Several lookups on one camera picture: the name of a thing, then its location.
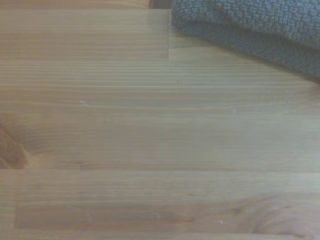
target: wood plank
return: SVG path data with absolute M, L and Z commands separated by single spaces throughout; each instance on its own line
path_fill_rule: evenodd
M 168 58 L 166 10 L 3 10 L 0 22 L 2 61 Z
M 0 123 L 35 169 L 319 172 L 315 84 L 216 62 L 4 61 Z
M 0 233 L 14 229 L 18 174 L 16 170 L 0 170 Z
M 149 0 L 1 0 L 0 9 L 147 9 Z
M 15 227 L 311 236 L 318 183 L 318 173 L 29 170 Z
M 105 231 L 2 231 L 0 237 L 14 240 L 298 240 L 290 235 L 271 234 L 212 234 L 212 233 L 159 233 L 159 232 L 105 232 Z

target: wooden table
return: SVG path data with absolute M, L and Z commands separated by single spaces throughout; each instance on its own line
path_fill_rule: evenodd
M 320 234 L 319 85 L 148 7 L 0 1 L 0 239 Z

